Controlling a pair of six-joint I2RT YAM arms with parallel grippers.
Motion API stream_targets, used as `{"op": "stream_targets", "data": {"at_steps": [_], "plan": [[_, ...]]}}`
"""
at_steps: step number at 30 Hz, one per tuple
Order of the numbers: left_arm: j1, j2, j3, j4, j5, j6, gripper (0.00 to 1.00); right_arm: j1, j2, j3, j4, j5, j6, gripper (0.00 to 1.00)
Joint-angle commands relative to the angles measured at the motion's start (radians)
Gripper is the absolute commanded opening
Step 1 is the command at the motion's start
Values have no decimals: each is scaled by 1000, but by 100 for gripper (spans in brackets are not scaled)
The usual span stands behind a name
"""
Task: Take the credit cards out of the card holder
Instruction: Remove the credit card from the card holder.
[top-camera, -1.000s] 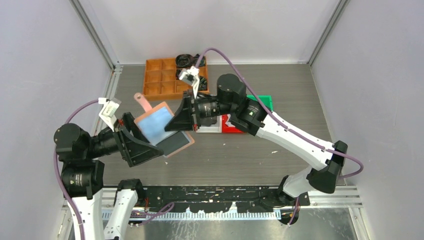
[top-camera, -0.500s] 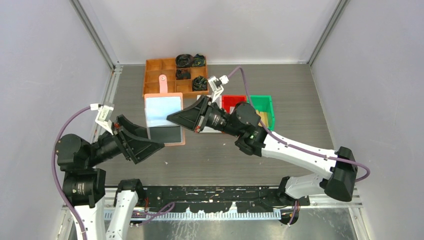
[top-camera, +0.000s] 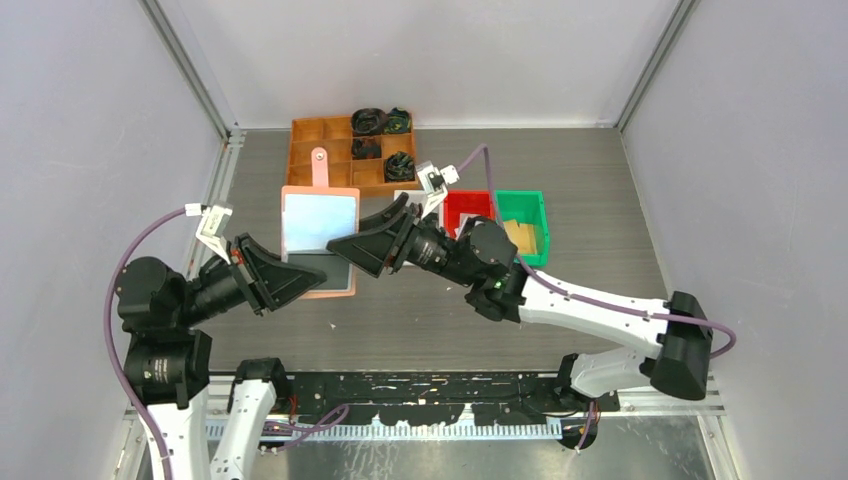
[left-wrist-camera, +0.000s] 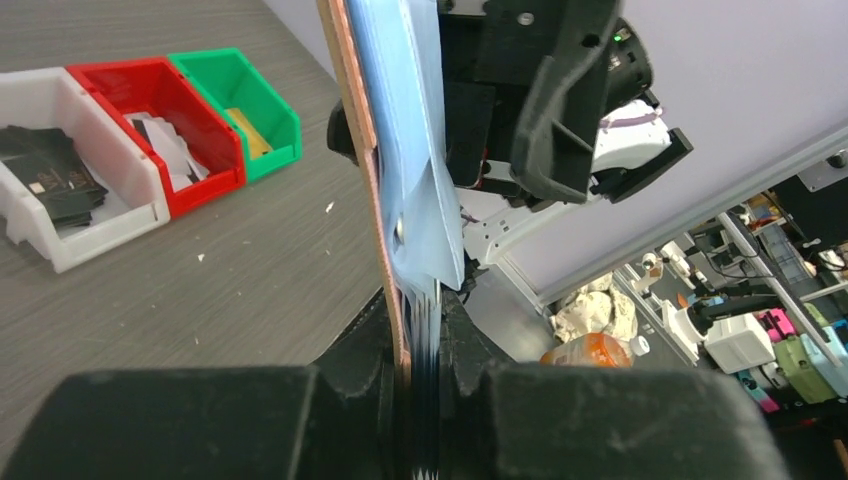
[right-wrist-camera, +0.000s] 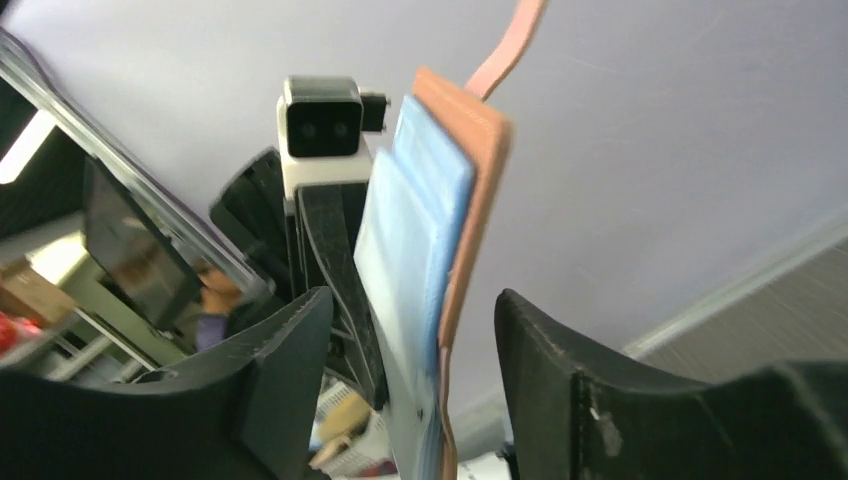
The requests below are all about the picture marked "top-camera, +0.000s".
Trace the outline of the dark grey credit card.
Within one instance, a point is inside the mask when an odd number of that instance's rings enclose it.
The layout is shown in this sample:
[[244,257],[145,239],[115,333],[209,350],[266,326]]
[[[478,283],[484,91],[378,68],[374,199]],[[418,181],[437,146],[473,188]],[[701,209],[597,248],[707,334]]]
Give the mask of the dark grey credit card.
[[314,291],[340,293],[348,291],[351,287],[352,266],[338,255],[328,252],[290,253],[287,261],[293,265],[320,270],[326,275],[326,280]]

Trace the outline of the tan leather card holder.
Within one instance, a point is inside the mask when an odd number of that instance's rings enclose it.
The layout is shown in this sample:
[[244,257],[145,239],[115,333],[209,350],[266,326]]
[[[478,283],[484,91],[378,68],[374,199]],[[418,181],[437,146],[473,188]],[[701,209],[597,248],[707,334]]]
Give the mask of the tan leather card holder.
[[[290,253],[331,253],[327,249],[330,240],[352,235],[359,229],[360,191],[351,187],[332,187],[328,179],[328,165],[326,150],[315,148],[311,154],[312,183],[308,186],[285,185],[281,189],[281,247],[285,260]],[[348,291],[319,293],[312,290],[304,297],[351,297],[356,293],[353,266],[352,273]]]

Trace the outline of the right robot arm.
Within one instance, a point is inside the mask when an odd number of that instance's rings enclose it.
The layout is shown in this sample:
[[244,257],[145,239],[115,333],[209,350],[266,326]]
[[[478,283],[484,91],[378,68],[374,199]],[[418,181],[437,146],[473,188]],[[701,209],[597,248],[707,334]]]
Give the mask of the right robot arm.
[[690,401],[707,394],[713,332],[692,295],[625,297],[527,269],[495,220],[473,216],[452,238],[405,194],[327,248],[373,277],[410,263],[461,285],[466,303],[491,321],[553,325],[616,343],[600,354],[564,356],[554,387],[567,410],[642,386]]

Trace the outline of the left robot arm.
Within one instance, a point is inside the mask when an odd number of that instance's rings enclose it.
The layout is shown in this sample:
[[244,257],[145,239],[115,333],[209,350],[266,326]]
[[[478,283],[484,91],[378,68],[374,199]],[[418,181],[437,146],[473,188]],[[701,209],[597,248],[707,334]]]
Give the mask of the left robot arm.
[[188,279],[162,260],[124,261],[113,281],[114,307],[131,337],[122,373],[148,433],[157,479],[244,479],[264,418],[285,409],[292,388],[277,358],[245,360],[230,394],[219,453],[206,435],[211,337],[200,323],[241,304],[273,312],[324,283],[318,269],[284,262],[241,234]]

